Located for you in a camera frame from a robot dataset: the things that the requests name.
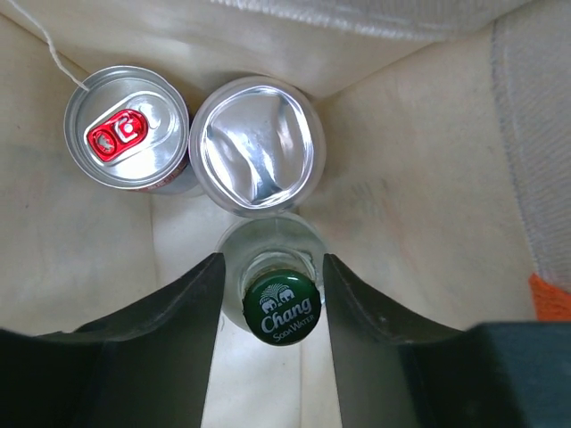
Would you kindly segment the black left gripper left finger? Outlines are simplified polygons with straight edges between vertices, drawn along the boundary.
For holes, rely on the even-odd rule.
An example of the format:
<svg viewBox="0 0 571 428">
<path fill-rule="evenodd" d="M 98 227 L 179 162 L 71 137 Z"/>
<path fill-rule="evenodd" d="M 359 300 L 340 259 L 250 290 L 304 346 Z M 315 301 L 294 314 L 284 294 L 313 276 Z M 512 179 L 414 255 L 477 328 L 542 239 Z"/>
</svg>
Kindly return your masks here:
<svg viewBox="0 0 571 428">
<path fill-rule="evenodd" d="M 197 427 L 203 420 L 225 261 L 70 332 L 1 332 L 4 427 Z"/>
</svg>

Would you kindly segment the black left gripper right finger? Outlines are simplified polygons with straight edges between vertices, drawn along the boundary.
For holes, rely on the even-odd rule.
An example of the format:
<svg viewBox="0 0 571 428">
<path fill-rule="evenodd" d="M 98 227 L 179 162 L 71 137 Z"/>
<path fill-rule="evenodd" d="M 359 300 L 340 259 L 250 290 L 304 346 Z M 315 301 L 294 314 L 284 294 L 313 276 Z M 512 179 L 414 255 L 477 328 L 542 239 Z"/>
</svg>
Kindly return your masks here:
<svg viewBox="0 0 571 428">
<path fill-rule="evenodd" d="M 343 426 L 569 426 L 568 323 L 460 331 L 374 289 L 336 255 L 323 273 Z"/>
</svg>

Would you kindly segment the green cap glass bottle back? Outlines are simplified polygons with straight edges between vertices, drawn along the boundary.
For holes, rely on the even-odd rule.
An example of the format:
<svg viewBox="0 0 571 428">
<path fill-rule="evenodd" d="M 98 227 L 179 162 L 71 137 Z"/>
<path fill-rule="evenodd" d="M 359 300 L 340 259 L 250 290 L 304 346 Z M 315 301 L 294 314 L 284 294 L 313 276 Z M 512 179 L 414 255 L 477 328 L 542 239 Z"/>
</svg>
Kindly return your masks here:
<svg viewBox="0 0 571 428">
<path fill-rule="evenodd" d="M 223 235 L 226 264 L 222 312 L 258 340 L 285 347 L 317 326 L 325 303 L 327 247 L 294 214 L 242 220 Z"/>
</svg>

